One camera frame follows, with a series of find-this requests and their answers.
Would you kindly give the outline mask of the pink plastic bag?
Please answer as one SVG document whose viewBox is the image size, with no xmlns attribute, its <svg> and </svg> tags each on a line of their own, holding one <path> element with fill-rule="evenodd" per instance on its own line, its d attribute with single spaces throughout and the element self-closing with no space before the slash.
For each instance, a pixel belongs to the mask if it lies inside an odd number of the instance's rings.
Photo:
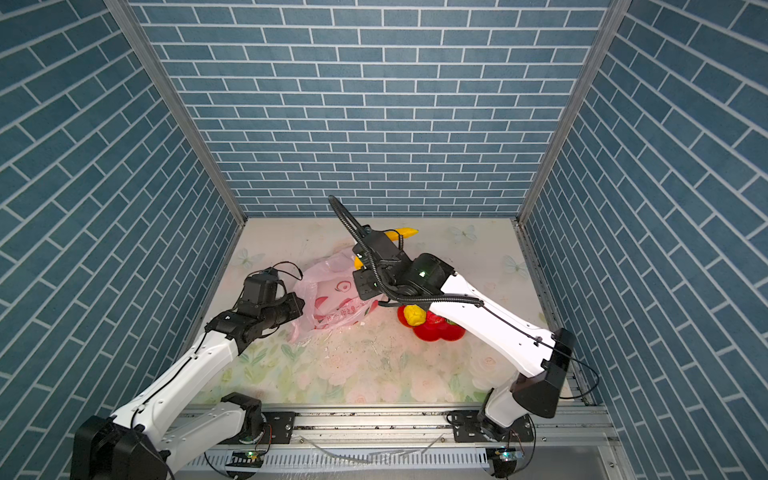
<svg viewBox="0 0 768 480">
<path fill-rule="evenodd" d="M 382 295 L 359 296 L 353 273 L 356 257 L 351 248 L 340 250 L 310 266 L 293 292 L 305 302 L 302 315 L 290 323 L 291 343 L 301 343 L 325 330 L 362 321 L 378 306 Z"/>
</svg>

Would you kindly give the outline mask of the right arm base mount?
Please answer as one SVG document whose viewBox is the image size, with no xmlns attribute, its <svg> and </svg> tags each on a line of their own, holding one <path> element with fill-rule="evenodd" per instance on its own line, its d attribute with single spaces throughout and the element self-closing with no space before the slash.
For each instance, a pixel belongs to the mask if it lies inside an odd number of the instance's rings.
<svg viewBox="0 0 768 480">
<path fill-rule="evenodd" d="M 500 427 L 488 420 L 478 410 L 451 410 L 445 420 L 457 443 L 479 442 L 532 442 L 535 439 L 533 423 L 524 415 L 510 427 Z"/>
</svg>

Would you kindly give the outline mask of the aluminium corner post left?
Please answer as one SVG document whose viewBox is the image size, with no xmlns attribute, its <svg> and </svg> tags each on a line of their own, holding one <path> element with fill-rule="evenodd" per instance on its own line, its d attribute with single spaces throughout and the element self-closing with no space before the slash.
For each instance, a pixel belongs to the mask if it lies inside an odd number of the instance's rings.
<svg viewBox="0 0 768 480">
<path fill-rule="evenodd" d="M 227 184 L 220 168 L 218 167 L 210 149 L 203 139 L 195 122 L 191 118 L 176 87 L 167 74 L 160 58 L 153 48 L 150 39 L 140 25 L 134 11 L 128 1 L 105 0 L 109 13 L 114 18 L 121 32 L 136 54 L 142 67 L 145 69 L 152 84 L 160 94 L 161 99 L 175 119 L 179 129 L 196 154 L 199 163 L 207 172 L 214 187 L 224 201 L 225 205 L 239 228 L 243 228 L 247 221 L 243 209 L 236 200 L 234 193 Z"/>
</svg>

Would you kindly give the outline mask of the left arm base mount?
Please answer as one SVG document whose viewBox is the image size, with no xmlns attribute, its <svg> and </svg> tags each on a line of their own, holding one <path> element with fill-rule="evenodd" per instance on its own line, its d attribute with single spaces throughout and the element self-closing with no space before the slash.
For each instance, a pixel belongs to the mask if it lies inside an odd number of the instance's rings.
<svg viewBox="0 0 768 480">
<path fill-rule="evenodd" d="M 221 398 L 223 403 L 237 405 L 245 414 L 235 434 L 223 444 L 289 444 L 297 413 L 263 409 L 262 401 L 242 393 L 230 393 Z"/>
</svg>

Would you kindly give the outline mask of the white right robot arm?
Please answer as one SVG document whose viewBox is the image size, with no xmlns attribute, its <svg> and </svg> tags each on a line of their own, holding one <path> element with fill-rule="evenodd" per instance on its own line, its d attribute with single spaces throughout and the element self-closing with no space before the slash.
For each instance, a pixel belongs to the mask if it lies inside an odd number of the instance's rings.
<svg viewBox="0 0 768 480">
<path fill-rule="evenodd" d="M 390 231 L 370 226 L 349 229 L 362 267 L 353 274 L 360 296 L 383 294 L 418 306 L 459 325 L 482 340 L 517 371 L 491 389 L 481 411 L 485 422 L 508 428 L 524 415 L 552 418 L 561 400 L 574 338 L 552 332 L 513 314 L 482 294 L 450 264 L 423 253 L 412 260 Z"/>
</svg>

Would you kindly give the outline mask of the aluminium corner post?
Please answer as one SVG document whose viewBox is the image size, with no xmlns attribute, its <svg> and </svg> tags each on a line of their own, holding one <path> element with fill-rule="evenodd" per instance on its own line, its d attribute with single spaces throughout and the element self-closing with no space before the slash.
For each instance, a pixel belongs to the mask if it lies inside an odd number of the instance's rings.
<svg viewBox="0 0 768 480">
<path fill-rule="evenodd" d="M 243 209 L 236 200 L 234 193 L 227 184 L 220 168 L 218 167 L 210 149 L 203 139 L 195 122 L 191 118 L 176 87 L 167 74 L 160 58 L 153 48 L 150 39 L 140 25 L 134 11 L 128 1 L 105 0 L 109 13 L 114 18 L 121 32 L 136 54 L 142 67 L 145 69 L 152 84 L 160 94 L 161 99 L 175 119 L 179 129 L 196 154 L 199 163 L 207 172 L 214 187 L 224 201 L 225 205 L 239 228 L 243 228 L 247 221 Z"/>
<path fill-rule="evenodd" d="M 574 125 L 589 89 L 597 76 L 598 70 L 605 59 L 607 51 L 615 38 L 619 26 L 630 5 L 630 0 L 615 0 L 610 3 L 598 29 L 593 46 L 590 48 L 588 55 L 585 58 L 583 68 L 581 69 L 579 77 L 574 84 L 573 91 L 571 92 L 568 102 L 559 118 L 557 128 L 551 137 L 551 141 L 545 154 L 542 156 L 541 163 L 533 177 L 531 187 L 524 198 L 524 202 L 517 217 L 517 221 L 520 225 L 525 225 L 532 217 L 534 208 L 543 192 L 547 179 L 554 169 L 568 134 Z"/>
</svg>

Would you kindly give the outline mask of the red flower-shaped plate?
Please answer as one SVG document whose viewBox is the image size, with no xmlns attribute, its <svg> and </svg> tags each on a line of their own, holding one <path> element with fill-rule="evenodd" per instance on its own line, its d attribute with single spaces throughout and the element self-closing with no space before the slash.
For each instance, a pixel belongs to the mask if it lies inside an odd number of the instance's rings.
<svg viewBox="0 0 768 480">
<path fill-rule="evenodd" d="M 466 333 L 458 324 L 416 305 L 400 306 L 397 317 L 403 326 L 424 342 L 454 342 L 463 338 Z"/>
</svg>

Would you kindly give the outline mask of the yellow fake banana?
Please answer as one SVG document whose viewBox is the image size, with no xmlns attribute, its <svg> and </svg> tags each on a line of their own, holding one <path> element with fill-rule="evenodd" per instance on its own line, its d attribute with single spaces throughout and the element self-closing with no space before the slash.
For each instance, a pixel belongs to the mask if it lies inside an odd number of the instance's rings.
<svg viewBox="0 0 768 480">
<path fill-rule="evenodd" d="M 397 229 L 387 229 L 384 230 L 384 233 L 391 241 L 397 243 L 400 239 L 407 239 L 417 235 L 419 231 L 413 228 L 403 227 Z"/>
</svg>

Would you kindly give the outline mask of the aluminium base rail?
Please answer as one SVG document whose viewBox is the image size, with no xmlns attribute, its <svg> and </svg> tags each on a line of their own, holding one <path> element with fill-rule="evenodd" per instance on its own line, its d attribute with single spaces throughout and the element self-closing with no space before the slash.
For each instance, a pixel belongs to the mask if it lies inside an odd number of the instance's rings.
<svg viewBox="0 0 768 480">
<path fill-rule="evenodd" d="M 476 405 L 299 407 L 289 444 L 223 444 L 182 467 L 235 478 L 378 470 L 479 469 L 499 479 L 631 479 L 627 454 L 602 407 L 567 406 L 552 419 L 528 417 L 532 442 L 457 443 L 445 420 Z M 189 407 L 177 429 L 209 410 Z"/>
</svg>

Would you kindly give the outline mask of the aluminium corner post right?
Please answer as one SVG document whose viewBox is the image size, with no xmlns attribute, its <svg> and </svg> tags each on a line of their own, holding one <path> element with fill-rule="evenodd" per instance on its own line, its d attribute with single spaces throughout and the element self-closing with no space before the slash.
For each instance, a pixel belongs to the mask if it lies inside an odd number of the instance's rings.
<svg viewBox="0 0 768 480">
<path fill-rule="evenodd" d="M 630 5 L 630 0 L 615 0 L 610 3 L 598 29 L 593 46 L 590 48 L 588 55 L 585 58 L 583 68 L 581 69 L 579 77 L 574 84 L 573 91 L 571 92 L 568 102 L 559 118 L 557 128 L 551 137 L 551 141 L 545 154 L 542 156 L 541 163 L 533 177 L 531 187 L 524 198 L 524 202 L 517 217 L 517 221 L 520 225 L 525 225 L 532 217 L 534 208 L 543 192 L 547 179 L 554 169 L 568 134 L 574 125 L 589 89 L 597 76 L 598 70 L 605 59 L 607 51 L 615 38 L 619 26 Z"/>
</svg>

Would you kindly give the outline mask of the red fake strawberry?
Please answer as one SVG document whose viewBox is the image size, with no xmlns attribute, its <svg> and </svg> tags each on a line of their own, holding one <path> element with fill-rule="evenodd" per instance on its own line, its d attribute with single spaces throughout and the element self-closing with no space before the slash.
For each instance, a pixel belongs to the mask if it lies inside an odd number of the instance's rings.
<svg viewBox="0 0 768 480">
<path fill-rule="evenodd" d="M 446 326 L 446 319 L 428 311 L 423 326 L 429 330 L 443 330 Z"/>
</svg>

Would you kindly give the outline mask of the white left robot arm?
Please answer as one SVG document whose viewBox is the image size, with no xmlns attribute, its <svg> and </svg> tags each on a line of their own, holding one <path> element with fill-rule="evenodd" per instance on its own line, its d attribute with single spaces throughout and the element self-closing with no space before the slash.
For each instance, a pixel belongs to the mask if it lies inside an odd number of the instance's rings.
<svg viewBox="0 0 768 480">
<path fill-rule="evenodd" d="M 230 393 L 207 413 L 171 426 L 198 392 L 267 331 L 300 318 L 294 293 L 245 312 L 214 317 L 183 358 L 107 417 L 92 416 L 76 431 L 73 479 L 172 479 L 224 440 L 260 441 L 267 429 L 260 400 Z"/>
</svg>

